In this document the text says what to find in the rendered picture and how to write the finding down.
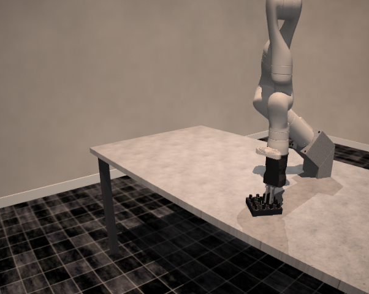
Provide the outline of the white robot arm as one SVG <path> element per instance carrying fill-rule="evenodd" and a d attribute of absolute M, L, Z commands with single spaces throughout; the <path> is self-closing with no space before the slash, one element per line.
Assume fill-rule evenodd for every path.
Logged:
<path fill-rule="evenodd" d="M 270 139 L 288 140 L 290 137 L 299 147 L 305 147 L 313 140 L 314 132 L 291 110 L 294 92 L 289 50 L 302 11 L 302 0 L 266 0 L 265 8 L 269 41 L 263 49 L 262 73 L 253 105 L 268 119 Z M 284 20 L 280 29 L 278 20 Z"/>

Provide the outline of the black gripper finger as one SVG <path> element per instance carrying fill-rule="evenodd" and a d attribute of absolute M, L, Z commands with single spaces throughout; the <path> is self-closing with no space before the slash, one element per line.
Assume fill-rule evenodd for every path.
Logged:
<path fill-rule="evenodd" d="M 270 187 L 270 195 L 269 195 L 268 204 L 273 203 L 275 188 L 277 188 L 277 187 L 275 187 L 275 186 Z"/>
<path fill-rule="evenodd" d="M 264 203 L 267 203 L 267 200 L 269 200 L 269 195 L 270 195 L 270 186 L 269 184 L 265 185 L 266 187 L 266 191 L 265 191 L 265 201 Z"/>

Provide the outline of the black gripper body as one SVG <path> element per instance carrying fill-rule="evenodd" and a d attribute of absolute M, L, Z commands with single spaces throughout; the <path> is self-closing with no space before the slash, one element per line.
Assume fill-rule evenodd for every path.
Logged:
<path fill-rule="evenodd" d="M 289 155 L 288 140 L 272 140 L 268 138 L 267 147 L 258 146 L 256 153 L 266 156 L 263 183 L 275 187 L 283 187 L 286 184 L 287 157 Z"/>

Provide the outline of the black knob box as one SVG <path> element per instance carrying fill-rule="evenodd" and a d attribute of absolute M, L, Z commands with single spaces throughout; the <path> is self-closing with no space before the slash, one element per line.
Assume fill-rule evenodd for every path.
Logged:
<path fill-rule="evenodd" d="M 253 197 L 252 194 L 249 197 L 246 197 L 246 204 L 252 214 L 252 216 L 268 216 L 268 215 L 276 215 L 282 214 L 283 209 L 276 200 L 275 196 L 273 199 L 273 203 L 268 204 L 264 203 L 265 201 L 265 194 L 263 197 L 260 197 L 259 194 L 256 194 L 256 197 Z M 263 204 L 264 203 L 264 204 Z"/>

